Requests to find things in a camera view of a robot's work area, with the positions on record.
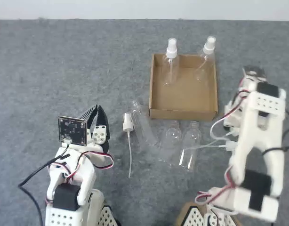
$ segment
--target cardboard tray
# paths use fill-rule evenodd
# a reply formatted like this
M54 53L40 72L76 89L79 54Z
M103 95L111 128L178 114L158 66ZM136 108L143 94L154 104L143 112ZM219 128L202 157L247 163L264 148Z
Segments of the cardboard tray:
M195 68L201 64L197 55L180 55L179 77L169 86L161 74L163 54L153 54L150 81L150 117L211 121L218 112L216 66L200 80Z

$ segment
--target white wire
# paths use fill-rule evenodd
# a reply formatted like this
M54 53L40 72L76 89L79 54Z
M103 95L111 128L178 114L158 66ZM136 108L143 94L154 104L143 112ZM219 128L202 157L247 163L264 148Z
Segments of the white wire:
M232 134L232 132L226 133L223 137L226 137L226 136L228 136L230 134ZM219 141L219 140L214 140L214 141L212 141L212 142L210 142L210 143L208 143L206 145L200 145L200 146L196 147L195 149L197 150L197 149L201 149L201 148L204 148L204 147L224 147L222 145L212 145L212 144L214 144L217 141Z
M215 127L215 125L217 125L219 122L223 121L224 119L228 118L232 113L234 113L235 111L237 111L239 108L235 108L232 112L230 112L230 114L226 115L225 117L219 119L218 121L216 121L211 127L210 127L210 131L209 134L210 136L215 139L215 140L225 140L225 141L230 141L230 139L224 137L217 137L214 132L213 132L213 128Z
M131 140L130 140L130 132L128 131L128 142L129 142L129 151L130 151L130 167L129 167L129 178L131 177L132 171L132 149L131 149Z

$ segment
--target bottle cap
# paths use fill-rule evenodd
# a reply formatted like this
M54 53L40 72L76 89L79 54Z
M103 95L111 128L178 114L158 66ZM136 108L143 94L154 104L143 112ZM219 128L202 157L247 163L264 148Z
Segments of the bottle cap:
M170 38L168 40L167 47L167 57L170 59L174 59L177 56L177 40L174 38Z
M214 36L207 37L206 43L203 48L203 52L208 55L213 54L215 50L215 43L216 38Z

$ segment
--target robotic arm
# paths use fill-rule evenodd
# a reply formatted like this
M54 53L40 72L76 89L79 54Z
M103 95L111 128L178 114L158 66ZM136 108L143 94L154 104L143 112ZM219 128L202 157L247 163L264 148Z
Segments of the robotic arm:
M90 127L96 115L96 126L91 133ZM94 167L107 169L114 163L107 154L110 139L108 119L102 107L96 105L79 119L59 117L58 121L62 147L56 156L62 157L49 167L45 226L97 225L104 195L92 189L96 179Z
M267 83L262 69L244 67L239 92L225 106L225 114L230 115L224 127L238 136L229 160L233 186L211 188L208 203L268 222L276 220L283 188L285 99L285 90ZM266 175L246 169L247 155L254 147L264 156Z

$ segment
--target clear plastic bottle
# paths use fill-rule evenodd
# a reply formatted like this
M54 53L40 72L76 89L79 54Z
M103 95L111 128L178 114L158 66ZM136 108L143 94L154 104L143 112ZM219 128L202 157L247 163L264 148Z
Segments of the clear plastic bottle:
M192 121L186 129L182 139L182 151L180 152L179 166L184 167L187 171L194 171L197 159L197 148L200 146L201 132L199 123Z
M198 53L201 58L201 64L195 69L195 77L200 80L202 76L210 73L215 63L215 43L216 38L214 36L209 36L203 49Z
M134 131L140 146L146 144L155 145L157 143L157 139L153 134L146 108L138 101L134 100L132 102L130 113L133 121Z
M161 140L160 161L175 164L174 157L180 150L182 132L177 120L171 121Z
M177 54L177 40L174 38L168 40L167 52L163 56L161 70L165 85L173 84L177 80L179 55Z

